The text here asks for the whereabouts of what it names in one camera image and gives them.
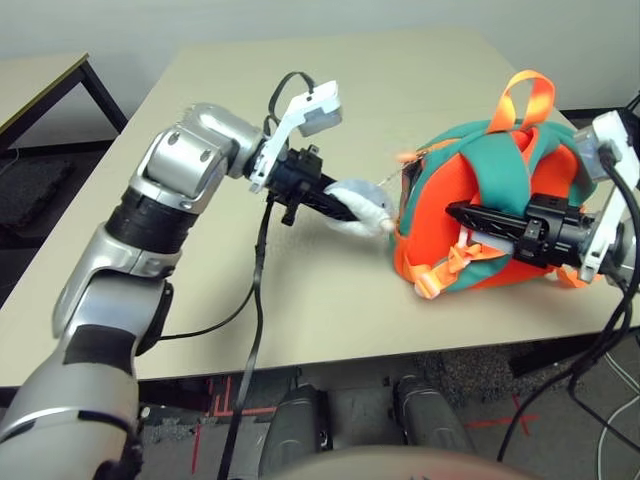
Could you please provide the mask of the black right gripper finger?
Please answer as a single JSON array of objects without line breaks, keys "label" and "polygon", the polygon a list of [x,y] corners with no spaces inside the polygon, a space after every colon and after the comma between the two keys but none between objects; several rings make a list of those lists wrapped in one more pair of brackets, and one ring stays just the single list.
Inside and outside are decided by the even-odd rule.
[{"label": "black right gripper finger", "polygon": [[472,205],[470,202],[452,202],[445,208],[445,212],[469,230],[501,239],[519,239],[524,235],[528,224],[518,216]]}]

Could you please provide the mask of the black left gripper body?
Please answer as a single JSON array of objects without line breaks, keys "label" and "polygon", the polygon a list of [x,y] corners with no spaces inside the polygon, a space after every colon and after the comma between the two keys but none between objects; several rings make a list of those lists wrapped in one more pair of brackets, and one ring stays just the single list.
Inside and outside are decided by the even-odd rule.
[{"label": "black left gripper body", "polygon": [[284,160],[278,160],[267,181],[273,199],[285,207],[281,222],[293,225],[302,197],[310,192],[321,192],[320,178],[323,160],[319,148],[309,145],[300,150],[289,149]]}]

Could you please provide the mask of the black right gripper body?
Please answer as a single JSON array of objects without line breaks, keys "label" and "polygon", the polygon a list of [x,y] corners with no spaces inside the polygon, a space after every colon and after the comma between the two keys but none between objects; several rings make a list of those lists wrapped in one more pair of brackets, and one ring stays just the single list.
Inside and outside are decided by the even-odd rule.
[{"label": "black right gripper body", "polygon": [[526,226],[514,246],[514,259],[539,268],[580,267],[583,245],[595,216],[571,206],[567,198],[533,195],[525,209]]}]

